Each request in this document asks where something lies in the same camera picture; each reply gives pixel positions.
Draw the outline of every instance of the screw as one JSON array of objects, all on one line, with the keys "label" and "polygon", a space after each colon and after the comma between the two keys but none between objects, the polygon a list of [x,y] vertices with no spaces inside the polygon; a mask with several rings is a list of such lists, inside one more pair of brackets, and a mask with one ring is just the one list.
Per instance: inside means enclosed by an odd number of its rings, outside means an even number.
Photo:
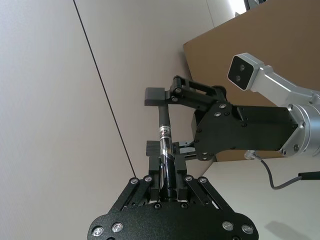
[{"label": "screw", "polygon": [[112,232],[118,233],[121,232],[124,226],[122,225],[121,222],[116,222],[115,224],[112,225]]},{"label": "screw", "polygon": [[92,235],[94,237],[99,237],[104,232],[104,228],[102,226],[97,226],[93,231]]},{"label": "screw", "polygon": [[186,176],[184,179],[189,182],[192,180],[192,176]]},{"label": "screw", "polygon": [[181,208],[182,209],[187,209],[189,206],[187,203],[181,203]]},{"label": "screw", "polygon": [[136,184],[138,182],[138,179],[136,179],[136,178],[133,178],[133,179],[131,179],[131,181],[130,181],[130,183],[132,183],[132,184]]},{"label": "screw", "polygon": [[161,208],[161,204],[160,204],[160,203],[156,203],[156,204],[154,205],[154,208],[155,208],[155,209],[160,209],[160,208]]},{"label": "screw", "polygon": [[299,152],[299,145],[298,145],[298,144],[294,145],[294,146],[293,146],[293,150],[294,150],[296,153]]},{"label": "screw", "polygon": [[145,180],[146,182],[150,182],[150,181],[152,180],[152,177],[146,176],[146,177],[144,178],[144,180]]},{"label": "screw", "polygon": [[207,179],[205,178],[205,177],[201,177],[200,179],[199,179],[199,181],[200,181],[200,183],[206,183],[207,182]]},{"label": "screw", "polygon": [[246,234],[253,234],[254,229],[250,225],[242,225],[242,231],[245,232]]},{"label": "screw", "polygon": [[181,88],[176,88],[174,91],[175,91],[176,94],[180,94],[182,92],[182,89]]},{"label": "screw", "polygon": [[227,231],[232,231],[234,229],[234,225],[229,221],[224,221],[222,227]]}]

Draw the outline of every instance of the cardboard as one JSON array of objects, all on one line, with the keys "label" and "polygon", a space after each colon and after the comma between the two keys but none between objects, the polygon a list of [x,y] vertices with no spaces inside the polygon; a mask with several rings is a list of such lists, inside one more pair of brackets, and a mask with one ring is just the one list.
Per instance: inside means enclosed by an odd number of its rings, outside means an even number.
[{"label": "cardboard", "polygon": [[[232,104],[273,106],[259,93],[242,91],[227,78],[233,56],[247,52],[293,83],[320,91],[319,9],[320,2],[314,0],[269,0],[187,42],[184,52],[192,79],[224,86]],[[217,159],[243,160],[244,153],[223,151]],[[277,152],[259,154],[280,157]]]}]

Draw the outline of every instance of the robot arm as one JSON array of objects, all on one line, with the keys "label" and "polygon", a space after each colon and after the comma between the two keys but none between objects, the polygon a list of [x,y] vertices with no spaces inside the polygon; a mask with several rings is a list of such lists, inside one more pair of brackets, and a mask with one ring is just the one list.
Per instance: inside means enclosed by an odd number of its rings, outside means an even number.
[{"label": "robot arm", "polygon": [[[148,175],[128,181],[108,214],[92,222],[88,240],[259,239],[254,223],[234,212],[207,178],[187,175],[186,160],[214,159],[227,149],[314,157],[320,152],[320,94],[292,84],[247,53],[234,57],[228,77],[278,107],[233,105],[223,87],[179,76],[168,91],[147,88],[144,104],[159,108],[159,141],[147,142]],[[169,104],[195,109],[193,141],[172,144]],[[248,152],[252,157],[254,151]],[[320,172],[296,179],[319,180]]]},{"label": "robot arm", "polygon": [[281,147],[282,155],[315,157],[320,153],[319,91],[293,84],[249,53],[233,57],[228,78],[241,90],[258,92],[289,110],[298,127]]}]

